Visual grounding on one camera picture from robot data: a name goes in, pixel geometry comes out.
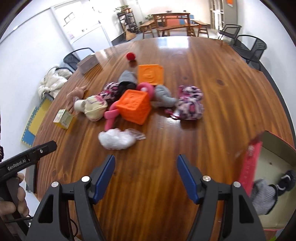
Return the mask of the yellow printed cardboard box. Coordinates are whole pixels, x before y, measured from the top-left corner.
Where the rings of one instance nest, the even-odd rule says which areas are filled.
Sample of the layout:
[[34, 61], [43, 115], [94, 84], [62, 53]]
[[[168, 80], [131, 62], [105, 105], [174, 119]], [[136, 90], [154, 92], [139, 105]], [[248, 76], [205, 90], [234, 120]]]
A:
[[54, 120], [53, 123], [60, 128], [68, 129], [70, 126], [71, 121], [73, 120], [73, 115], [69, 113], [66, 109], [60, 109]]

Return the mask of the white plastic bag wad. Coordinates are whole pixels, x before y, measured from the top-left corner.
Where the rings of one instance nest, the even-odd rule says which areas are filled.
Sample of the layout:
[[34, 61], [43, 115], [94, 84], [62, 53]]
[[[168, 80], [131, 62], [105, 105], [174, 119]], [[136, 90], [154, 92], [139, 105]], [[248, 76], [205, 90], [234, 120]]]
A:
[[98, 134], [100, 144], [107, 150], [125, 150], [134, 145], [138, 140], [145, 140], [145, 134], [133, 128], [124, 131], [112, 128]]

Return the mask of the cream knit sock bundle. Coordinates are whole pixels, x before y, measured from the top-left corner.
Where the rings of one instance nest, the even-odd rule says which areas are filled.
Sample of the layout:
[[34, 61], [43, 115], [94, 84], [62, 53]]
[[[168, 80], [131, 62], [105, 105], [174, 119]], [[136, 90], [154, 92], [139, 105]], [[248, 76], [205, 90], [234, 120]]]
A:
[[92, 95], [86, 99], [78, 99], [74, 103], [74, 110], [84, 113], [90, 121], [100, 120], [107, 107], [107, 101], [99, 95]]

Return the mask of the pink rubber mushroom toy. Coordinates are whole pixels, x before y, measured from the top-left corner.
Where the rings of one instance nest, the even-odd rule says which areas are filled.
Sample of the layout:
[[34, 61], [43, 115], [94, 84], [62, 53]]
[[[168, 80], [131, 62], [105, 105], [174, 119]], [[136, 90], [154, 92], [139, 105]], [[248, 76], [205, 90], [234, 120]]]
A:
[[119, 110], [117, 108], [118, 101], [115, 101], [109, 108], [108, 111], [104, 113], [104, 118], [106, 119], [104, 131], [112, 129], [113, 124], [115, 122], [115, 118], [120, 115]]

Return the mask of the small pink leopard sock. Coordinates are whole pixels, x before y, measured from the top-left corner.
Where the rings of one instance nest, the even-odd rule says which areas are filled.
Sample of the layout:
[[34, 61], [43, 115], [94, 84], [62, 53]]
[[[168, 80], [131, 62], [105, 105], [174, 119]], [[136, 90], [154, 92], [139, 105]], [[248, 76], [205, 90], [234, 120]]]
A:
[[118, 82], [110, 82], [105, 85], [102, 92], [98, 94], [99, 101], [106, 101], [107, 104], [114, 103], [119, 94], [119, 83]]

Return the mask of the pink leopard fleece bundle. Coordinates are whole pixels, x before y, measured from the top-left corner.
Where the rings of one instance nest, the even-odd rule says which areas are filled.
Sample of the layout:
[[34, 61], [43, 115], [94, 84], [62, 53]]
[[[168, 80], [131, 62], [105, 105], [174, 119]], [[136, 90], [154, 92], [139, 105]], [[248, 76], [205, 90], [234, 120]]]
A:
[[194, 121], [203, 117], [204, 107], [201, 100], [204, 96], [201, 89], [193, 85], [180, 85], [179, 99], [175, 104], [175, 111], [166, 109], [165, 113], [175, 120]]

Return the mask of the orange embossed rubber cube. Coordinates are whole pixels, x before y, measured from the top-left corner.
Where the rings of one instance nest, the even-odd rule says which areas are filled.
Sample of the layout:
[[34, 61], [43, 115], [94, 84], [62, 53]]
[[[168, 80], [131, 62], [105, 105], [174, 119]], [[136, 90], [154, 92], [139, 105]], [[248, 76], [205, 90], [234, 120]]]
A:
[[152, 106], [147, 92], [128, 89], [115, 104], [126, 121], [143, 125]]

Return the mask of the grey knotted sock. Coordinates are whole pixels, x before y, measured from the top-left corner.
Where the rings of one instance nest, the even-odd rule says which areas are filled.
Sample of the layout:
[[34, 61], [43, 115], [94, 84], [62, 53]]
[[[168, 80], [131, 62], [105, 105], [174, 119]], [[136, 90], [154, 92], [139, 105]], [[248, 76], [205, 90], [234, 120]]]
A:
[[173, 108], [176, 102], [177, 99], [171, 96], [170, 90], [164, 85], [157, 85], [154, 88], [153, 107]]

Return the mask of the grey ribbed sock in box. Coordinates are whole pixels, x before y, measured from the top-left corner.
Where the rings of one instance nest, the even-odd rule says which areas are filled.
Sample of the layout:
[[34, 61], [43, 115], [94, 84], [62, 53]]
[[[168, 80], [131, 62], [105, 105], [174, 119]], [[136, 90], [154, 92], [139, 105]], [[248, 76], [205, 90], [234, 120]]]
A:
[[268, 184], [265, 179], [256, 180], [250, 199], [259, 216], [267, 215], [278, 201], [278, 188], [274, 184]]

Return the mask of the blue yellow foam mat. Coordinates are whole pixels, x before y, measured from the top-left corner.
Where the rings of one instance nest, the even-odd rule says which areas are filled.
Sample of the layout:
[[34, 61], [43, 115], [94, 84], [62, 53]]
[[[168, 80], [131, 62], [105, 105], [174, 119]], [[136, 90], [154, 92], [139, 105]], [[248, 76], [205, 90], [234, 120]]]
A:
[[34, 108], [21, 138], [21, 142], [23, 144], [27, 145], [28, 147], [32, 147], [38, 129], [41, 126], [41, 123], [47, 111], [49, 110], [51, 103], [51, 100], [44, 98], [40, 105]]

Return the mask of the grey and black sock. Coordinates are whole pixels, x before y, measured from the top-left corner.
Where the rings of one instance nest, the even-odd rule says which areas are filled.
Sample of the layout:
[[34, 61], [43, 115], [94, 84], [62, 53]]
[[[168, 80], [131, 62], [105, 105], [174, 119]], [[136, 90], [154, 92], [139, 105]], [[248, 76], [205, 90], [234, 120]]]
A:
[[122, 95], [128, 89], [136, 89], [138, 85], [137, 75], [125, 70], [118, 79], [118, 94]]

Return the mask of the black plant shelf rack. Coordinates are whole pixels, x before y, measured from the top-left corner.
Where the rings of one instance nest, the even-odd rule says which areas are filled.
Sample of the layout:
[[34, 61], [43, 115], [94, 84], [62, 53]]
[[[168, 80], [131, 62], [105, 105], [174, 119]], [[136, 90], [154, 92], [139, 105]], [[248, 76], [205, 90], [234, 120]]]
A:
[[126, 31], [135, 34], [139, 32], [139, 28], [131, 8], [126, 8], [123, 11], [118, 12], [117, 17], [124, 33]]

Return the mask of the small wooden stool right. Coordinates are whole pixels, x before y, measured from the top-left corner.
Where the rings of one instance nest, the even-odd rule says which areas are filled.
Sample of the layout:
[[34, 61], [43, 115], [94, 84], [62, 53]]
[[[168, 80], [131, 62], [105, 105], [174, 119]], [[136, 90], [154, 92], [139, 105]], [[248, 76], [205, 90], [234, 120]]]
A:
[[197, 25], [198, 27], [198, 33], [197, 36], [199, 37], [200, 34], [206, 34], [207, 37], [209, 38], [209, 33], [208, 33], [208, 28], [210, 27], [209, 24], [204, 23], [202, 21], [194, 20], [192, 19], [192, 22]]

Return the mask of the small wooden stool left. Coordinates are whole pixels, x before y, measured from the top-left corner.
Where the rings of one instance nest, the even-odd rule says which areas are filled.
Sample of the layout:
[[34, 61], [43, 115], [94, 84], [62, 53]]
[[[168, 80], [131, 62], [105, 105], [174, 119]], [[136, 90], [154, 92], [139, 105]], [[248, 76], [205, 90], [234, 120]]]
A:
[[152, 30], [154, 27], [154, 20], [149, 20], [148, 22], [141, 24], [139, 28], [142, 32], [142, 38], [145, 38], [145, 34], [152, 34], [152, 37], [154, 38], [154, 32]]

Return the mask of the wooden dining table background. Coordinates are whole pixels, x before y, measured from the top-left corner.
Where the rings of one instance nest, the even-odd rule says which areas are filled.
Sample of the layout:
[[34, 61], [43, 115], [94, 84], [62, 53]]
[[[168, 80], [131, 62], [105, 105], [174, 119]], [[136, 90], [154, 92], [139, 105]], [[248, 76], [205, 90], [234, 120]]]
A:
[[190, 24], [190, 13], [160, 13], [152, 14], [156, 27]]

